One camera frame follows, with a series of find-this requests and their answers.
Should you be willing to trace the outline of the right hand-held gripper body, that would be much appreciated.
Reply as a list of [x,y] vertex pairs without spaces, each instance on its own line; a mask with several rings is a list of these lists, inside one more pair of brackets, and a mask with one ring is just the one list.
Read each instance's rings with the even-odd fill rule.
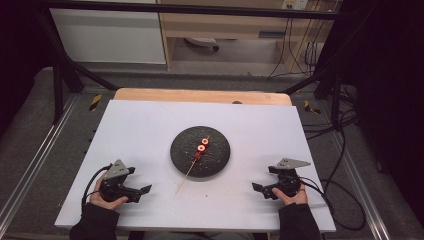
[[289,197],[294,197],[301,186],[296,169],[310,165],[310,162],[283,158],[276,165],[269,166],[268,171],[272,174],[276,174],[278,178],[274,188],[279,189]]

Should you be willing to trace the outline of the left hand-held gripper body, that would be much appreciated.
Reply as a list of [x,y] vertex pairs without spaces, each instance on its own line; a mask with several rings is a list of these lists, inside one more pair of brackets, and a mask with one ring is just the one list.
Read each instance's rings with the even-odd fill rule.
[[128,168],[120,159],[116,160],[103,177],[99,189],[101,197],[107,202],[112,202],[123,196],[126,196],[129,200],[132,194],[140,194],[139,189],[124,186],[126,178],[134,171],[134,167]]

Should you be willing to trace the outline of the thin bamboo skewer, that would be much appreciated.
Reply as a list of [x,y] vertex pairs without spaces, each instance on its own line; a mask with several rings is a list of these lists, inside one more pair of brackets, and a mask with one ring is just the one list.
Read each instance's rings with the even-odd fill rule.
[[[201,157],[206,153],[206,151],[207,151],[207,148],[209,147],[209,145],[207,145],[207,146],[205,146],[206,147],[206,150],[205,150],[205,152],[200,152],[202,155],[201,155]],[[194,156],[193,156],[193,159],[192,159],[192,161],[191,161],[191,165],[190,165],[190,167],[189,167],[189,169],[188,169],[188,171],[186,172],[186,174],[185,174],[185,176],[183,177],[183,179],[182,179],[182,181],[179,183],[179,185],[178,185],[178,187],[177,187],[177,190],[175,191],[175,193],[178,193],[179,192],[179,190],[181,189],[181,187],[183,186],[183,184],[185,183],[185,181],[186,181],[186,179],[188,178],[188,176],[189,176],[189,174],[190,174],[190,172],[192,171],[192,169],[193,169],[193,167],[194,167],[194,165],[196,164],[196,162],[199,160],[196,160],[196,159],[194,159]]]

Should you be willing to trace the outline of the black speckled round plate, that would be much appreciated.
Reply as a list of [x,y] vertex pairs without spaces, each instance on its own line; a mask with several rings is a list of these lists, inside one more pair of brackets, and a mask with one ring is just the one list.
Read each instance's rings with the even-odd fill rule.
[[182,174],[188,171],[196,147],[202,138],[209,138],[206,153],[196,162],[189,177],[207,178],[220,173],[227,165],[231,148],[227,138],[218,130],[208,126],[194,126],[180,132],[170,148],[171,161]]

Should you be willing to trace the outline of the person's right hand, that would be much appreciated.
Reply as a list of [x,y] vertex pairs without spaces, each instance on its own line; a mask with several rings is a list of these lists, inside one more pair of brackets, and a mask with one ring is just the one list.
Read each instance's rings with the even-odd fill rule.
[[285,204],[307,204],[308,197],[306,194],[305,186],[301,185],[297,194],[293,197],[287,196],[284,192],[279,190],[278,188],[273,188],[272,192]]

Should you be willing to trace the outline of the person's left hand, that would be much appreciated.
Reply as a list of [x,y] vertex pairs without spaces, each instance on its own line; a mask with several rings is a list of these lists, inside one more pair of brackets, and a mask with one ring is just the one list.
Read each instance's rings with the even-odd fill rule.
[[116,208],[118,208],[119,206],[127,202],[128,198],[126,196],[120,197],[117,200],[112,202],[105,201],[101,197],[101,194],[99,192],[100,186],[102,184],[102,180],[103,178],[100,177],[95,183],[94,192],[91,194],[90,200],[89,200],[91,204],[108,209],[108,210],[115,210]]

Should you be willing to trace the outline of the white board sheet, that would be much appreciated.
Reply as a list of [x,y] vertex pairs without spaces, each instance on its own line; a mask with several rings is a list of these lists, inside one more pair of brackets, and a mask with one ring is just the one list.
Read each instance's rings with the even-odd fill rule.
[[[230,160],[211,178],[188,178],[171,162],[172,141],[193,126],[212,127],[229,142]],[[304,161],[298,174],[319,179],[293,106],[112,100],[55,224],[75,225],[89,179],[122,160],[135,170],[126,185],[151,190],[139,202],[119,207],[120,229],[276,231],[281,202],[264,198],[252,186],[275,183],[268,169],[283,158]]]

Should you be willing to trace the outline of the yellow black striped tape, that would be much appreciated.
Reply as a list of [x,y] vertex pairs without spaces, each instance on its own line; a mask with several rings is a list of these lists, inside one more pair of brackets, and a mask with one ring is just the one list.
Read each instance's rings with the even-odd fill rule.
[[90,111],[90,112],[93,112],[93,111],[95,111],[95,110],[96,110],[96,108],[97,108],[97,106],[98,106],[98,104],[99,104],[99,102],[100,102],[101,98],[102,98],[102,94],[97,94],[97,95],[93,98],[93,100],[92,100],[92,102],[91,102],[91,104],[90,104],[90,107],[89,107],[89,111]]
[[307,112],[312,112],[314,114],[321,114],[319,109],[312,108],[308,100],[304,100],[304,110]]

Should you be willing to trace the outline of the wooden table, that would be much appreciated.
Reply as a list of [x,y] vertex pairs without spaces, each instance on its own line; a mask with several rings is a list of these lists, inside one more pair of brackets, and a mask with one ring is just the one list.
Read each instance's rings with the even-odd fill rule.
[[280,93],[150,88],[121,88],[116,91],[114,100],[292,105],[290,97]]

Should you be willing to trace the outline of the white cabinet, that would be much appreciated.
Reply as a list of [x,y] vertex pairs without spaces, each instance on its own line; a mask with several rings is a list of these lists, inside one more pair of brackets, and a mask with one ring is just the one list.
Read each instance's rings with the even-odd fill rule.
[[67,54],[77,62],[166,62],[153,13],[52,9]]

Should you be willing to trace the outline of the black curtain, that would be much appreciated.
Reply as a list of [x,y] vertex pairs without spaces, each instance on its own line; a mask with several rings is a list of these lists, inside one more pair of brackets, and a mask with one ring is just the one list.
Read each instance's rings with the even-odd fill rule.
[[341,11],[361,19],[336,23],[325,51],[357,31],[342,80],[357,88],[374,151],[424,226],[424,0],[343,0]]
[[0,135],[26,101],[35,75],[49,65],[31,0],[0,0]]

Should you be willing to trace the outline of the white chair leg with caster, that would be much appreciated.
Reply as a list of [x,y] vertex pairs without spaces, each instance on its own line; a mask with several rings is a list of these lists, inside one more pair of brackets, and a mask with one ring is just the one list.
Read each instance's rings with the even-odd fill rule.
[[186,38],[186,41],[196,46],[212,48],[214,51],[219,50],[219,46],[214,38]]

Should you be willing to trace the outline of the light wooden desk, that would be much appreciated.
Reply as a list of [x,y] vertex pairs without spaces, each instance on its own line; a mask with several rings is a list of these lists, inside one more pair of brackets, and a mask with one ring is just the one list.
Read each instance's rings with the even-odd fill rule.
[[[224,6],[243,8],[282,8],[283,0],[156,0],[159,4]],[[308,0],[305,10],[337,10],[337,0]],[[288,72],[300,69],[301,54],[309,44],[325,43],[333,26],[331,20],[278,19],[243,16],[167,14],[159,15],[162,33],[171,38],[263,39],[277,43]]]

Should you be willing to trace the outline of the aluminium rail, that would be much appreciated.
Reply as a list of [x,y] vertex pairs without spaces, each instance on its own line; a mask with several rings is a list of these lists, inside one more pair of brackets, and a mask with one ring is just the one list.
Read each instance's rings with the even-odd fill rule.
[[371,194],[365,185],[365,181],[361,177],[357,167],[355,166],[351,154],[347,149],[345,140],[341,132],[333,132],[332,137],[341,153],[341,162],[344,165],[346,174],[359,202],[364,208],[368,226],[375,240],[390,240],[390,234],[382,220],[379,211],[371,197]]
[[19,209],[20,204],[25,198],[28,189],[32,185],[32,182],[37,176],[57,137],[62,131],[63,126],[65,125],[70,114],[72,113],[77,99],[78,95],[72,94],[66,101],[63,115],[49,129],[47,136],[44,138],[41,146],[38,148],[36,154],[32,158],[29,166],[27,167],[23,176],[19,180],[18,185],[16,186],[8,201],[0,211],[0,225],[6,225],[7,222],[10,222],[13,219],[17,210]]

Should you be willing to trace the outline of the white wall socket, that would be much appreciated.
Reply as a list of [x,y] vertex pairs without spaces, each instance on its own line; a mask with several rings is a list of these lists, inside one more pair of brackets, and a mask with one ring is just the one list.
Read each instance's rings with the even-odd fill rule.
[[308,0],[283,0],[282,8],[287,10],[305,10]]

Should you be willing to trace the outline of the black metal frame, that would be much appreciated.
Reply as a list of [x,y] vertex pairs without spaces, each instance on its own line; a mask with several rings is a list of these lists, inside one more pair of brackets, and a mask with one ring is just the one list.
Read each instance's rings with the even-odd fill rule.
[[318,20],[350,20],[352,14],[340,12],[318,12],[305,10],[271,10],[264,8],[243,8],[224,6],[201,6],[181,4],[150,4],[128,2],[100,2],[78,0],[34,0],[31,5],[32,11],[44,33],[47,35],[52,46],[53,56],[56,58],[54,69],[54,92],[55,92],[55,118],[57,123],[63,114],[62,100],[62,77],[72,92],[82,92],[84,87],[78,73],[88,77],[95,83],[108,90],[116,91],[118,86],[109,83],[103,78],[92,73],[85,67],[76,63],[66,53],[59,34],[54,24],[47,20],[47,14],[51,8],[71,10],[115,11],[115,12],[142,12],[142,13],[167,13],[167,14],[191,14],[191,15],[218,15],[218,16],[243,16],[261,18],[286,18],[286,19],[318,19]]

